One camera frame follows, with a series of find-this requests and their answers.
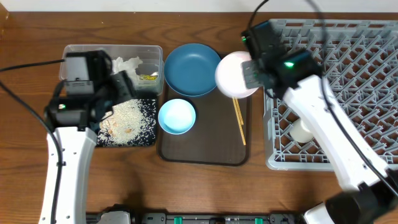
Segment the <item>dark blue bowl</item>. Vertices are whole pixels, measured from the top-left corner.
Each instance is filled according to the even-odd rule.
[[[203,44],[185,44],[167,57],[164,76],[167,84],[184,96],[203,96],[216,88],[215,73],[220,56]]]

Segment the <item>chopsticks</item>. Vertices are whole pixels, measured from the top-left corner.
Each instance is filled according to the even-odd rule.
[[[232,101],[234,102],[236,119],[238,120],[239,130],[240,130],[241,136],[242,136],[242,142],[243,142],[243,145],[245,146],[246,141],[244,140],[244,134],[243,134],[243,129],[242,129],[243,118],[242,118],[241,108],[239,107],[239,102],[238,102],[237,98],[232,98]]]

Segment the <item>metal grid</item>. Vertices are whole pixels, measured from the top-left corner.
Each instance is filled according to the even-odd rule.
[[[321,62],[317,20],[271,20],[287,50],[305,48]],[[398,168],[398,22],[326,21],[326,77],[368,144]],[[264,138],[271,169],[332,170],[317,142],[300,144],[289,134],[299,117],[283,101],[264,95]]]

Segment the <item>clear plastic container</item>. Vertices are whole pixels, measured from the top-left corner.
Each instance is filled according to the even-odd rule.
[[[130,58],[139,57],[143,63],[138,66],[140,74],[151,75],[158,72],[155,80],[132,80],[134,89],[137,91],[150,91],[157,95],[162,94],[164,73],[163,73],[163,50],[159,46],[152,45],[112,45],[112,44],[75,44],[68,45],[63,51],[63,58],[69,52],[84,52],[91,50],[105,50],[112,60],[118,57],[124,61]],[[60,79],[67,78],[66,66],[61,64]]]

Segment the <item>white wall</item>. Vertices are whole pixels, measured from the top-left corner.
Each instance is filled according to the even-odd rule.
[[[314,0],[325,12],[398,12],[398,0]],[[248,12],[261,0],[0,0],[8,11]],[[308,12],[305,0],[270,0],[261,11]]]

